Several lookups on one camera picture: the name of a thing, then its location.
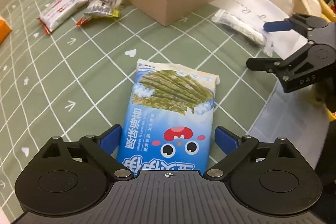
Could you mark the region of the clear plastic wrapped packet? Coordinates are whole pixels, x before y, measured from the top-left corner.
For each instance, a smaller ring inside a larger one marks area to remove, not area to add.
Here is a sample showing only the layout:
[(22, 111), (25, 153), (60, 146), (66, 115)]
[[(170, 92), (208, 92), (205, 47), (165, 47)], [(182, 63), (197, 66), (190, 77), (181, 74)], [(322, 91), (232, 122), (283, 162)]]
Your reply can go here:
[(273, 56), (273, 42), (261, 28), (252, 26), (227, 10), (218, 10), (211, 20), (214, 23), (232, 28), (262, 50), (267, 56)]

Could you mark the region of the white red snack packet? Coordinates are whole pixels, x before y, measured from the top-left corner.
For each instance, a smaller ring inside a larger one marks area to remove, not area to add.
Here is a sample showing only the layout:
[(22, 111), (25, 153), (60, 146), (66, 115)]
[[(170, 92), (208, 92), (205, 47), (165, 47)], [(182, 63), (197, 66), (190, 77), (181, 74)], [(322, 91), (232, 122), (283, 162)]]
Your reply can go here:
[(51, 34), (77, 10), (88, 4), (90, 0), (55, 0), (38, 16), (46, 34)]

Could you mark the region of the yellow snack packet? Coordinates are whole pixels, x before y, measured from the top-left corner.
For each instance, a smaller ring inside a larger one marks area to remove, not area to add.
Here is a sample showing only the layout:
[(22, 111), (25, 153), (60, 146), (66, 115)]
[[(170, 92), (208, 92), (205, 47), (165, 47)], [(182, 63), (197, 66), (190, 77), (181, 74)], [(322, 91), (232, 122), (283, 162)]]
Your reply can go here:
[(81, 26), (92, 19), (119, 18), (122, 3), (123, 0), (93, 0), (84, 10), (82, 17), (76, 25)]

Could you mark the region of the orange tissue box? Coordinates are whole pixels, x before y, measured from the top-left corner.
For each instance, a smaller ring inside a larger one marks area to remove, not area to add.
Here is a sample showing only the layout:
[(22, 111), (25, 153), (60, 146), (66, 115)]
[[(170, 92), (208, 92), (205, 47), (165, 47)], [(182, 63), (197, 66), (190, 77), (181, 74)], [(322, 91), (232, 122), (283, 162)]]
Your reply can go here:
[(0, 44), (8, 37), (12, 29), (10, 28), (7, 21), (0, 16)]

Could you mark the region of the blue seaweed snack packet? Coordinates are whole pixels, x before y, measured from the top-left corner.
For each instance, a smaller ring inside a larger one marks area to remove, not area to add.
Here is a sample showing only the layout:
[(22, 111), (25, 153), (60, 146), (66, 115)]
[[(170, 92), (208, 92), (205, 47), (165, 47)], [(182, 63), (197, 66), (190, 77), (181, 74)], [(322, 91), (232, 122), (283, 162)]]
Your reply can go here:
[(209, 159), (219, 76), (137, 61), (117, 161), (141, 170), (198, 170)]

